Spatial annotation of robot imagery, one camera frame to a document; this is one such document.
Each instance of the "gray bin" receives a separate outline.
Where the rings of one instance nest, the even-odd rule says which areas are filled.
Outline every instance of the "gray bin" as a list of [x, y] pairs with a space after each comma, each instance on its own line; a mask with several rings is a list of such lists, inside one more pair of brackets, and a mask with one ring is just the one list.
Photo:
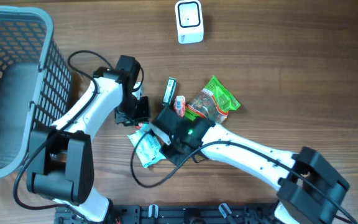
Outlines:
[[71, 86], [52, 18], [33, 7], [0, 6], [0, 178], [22, 165], [32, 129], [66, 113]]

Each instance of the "basket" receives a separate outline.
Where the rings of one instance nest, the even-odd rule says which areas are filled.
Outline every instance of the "basket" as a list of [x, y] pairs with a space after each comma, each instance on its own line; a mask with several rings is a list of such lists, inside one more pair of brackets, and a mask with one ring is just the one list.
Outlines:
[[66, 113], [71, 86], [52, 18], [38, 8], [0, 6], [0, 178], [22, 165], [32, 129]]

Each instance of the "perforated bin side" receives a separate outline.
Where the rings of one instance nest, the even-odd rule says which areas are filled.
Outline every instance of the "perforated bin side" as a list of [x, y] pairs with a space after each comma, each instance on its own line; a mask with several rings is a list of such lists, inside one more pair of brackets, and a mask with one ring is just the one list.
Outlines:
[[[0, 177], [20, 166], [30, 130], [51, 125], [67, 110], [71, 75], [52, 36], [52, 18], [45, 11], [0, 6], [0, 135], [5, 137]], [[9, 130], [18, 125], [21, 133]]]

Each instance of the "wooden surface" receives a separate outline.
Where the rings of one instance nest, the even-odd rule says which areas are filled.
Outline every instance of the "wooden surface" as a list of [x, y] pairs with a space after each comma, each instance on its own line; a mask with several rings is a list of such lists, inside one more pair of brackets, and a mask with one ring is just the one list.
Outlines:
[[[190, 100], [217, 76], [242, 104], [224, 126], [277, 149], [321, 151], [350, 182], [342, 205], [358, 220], [358, 1], [204, 0], [204, 41], [192, 45], [177, 42], [174, 0], [19, 2], [14, 4], [41, 7], [53, 17], [54, 38], [65, 57], [82, 49], [113, 65], [121, 54], [135, 57], [145, 69], [153, 116], [168, 77], [178, 80], [177, 93]], [[87, 72], [103, 65], [90, 55], [74, 61]], [[162, 186], [142, 189], [129, 171], [132, 145], [126, 135], [133, 132], [115, 125], [111, 115], [93, 142], [94, 184], [116, 204], [275, 200], [268, 185], [212, 161], [187, 162]], [[166, 161], [152, 170], [137, 163], [136, 172], [152, 183], [172, 169]], [[15, 174], [0, 180], [0, 223], [51, 223], [53, 210], [31, 212], [14, 203], [14, 179]], [[23, 201], [47, 203], [22, 182]]]

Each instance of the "tabletop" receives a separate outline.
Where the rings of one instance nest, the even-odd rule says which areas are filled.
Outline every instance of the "tabletop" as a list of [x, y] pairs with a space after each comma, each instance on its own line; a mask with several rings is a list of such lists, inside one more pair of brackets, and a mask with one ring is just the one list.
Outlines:
[[[145, 71], [152, 117], [162, 109], [169, 77], [177, 94], [191, 100], [214, 75], [238, 99], [223, 125], [247, 139], [277, 149], [316, 149], [351, 185], [342, 206], [358, 220], [358, 1], [202, 0], [204, 40], [177, 41], [175, 0], [168, 1], [0, 1], [46, 10], [54, 39], [67, 57], [93, 50], [113, 65], [120, 55], [135, 57]], [[78, 55], [73, 64], [91, 73], [105, 64]], [[73, 102], [88, 83], [78, 75]], [[202, 205], [274, 202], [276, 192], [229, 165], [188, 161], [154, 189], [131, 177], [133, 127], [116, 125], [110, 114], [93, 143], [94, 186], [115, 204]], [[151, 169], [139, 162], [140, 179], [154, 183], [174, 166]], [[16, 174], [0, 179], [0, 223], [51, 223], [53, 210], [28, 211], [13, 201]], [[28, 193], [32, 205], [50, 203]]]

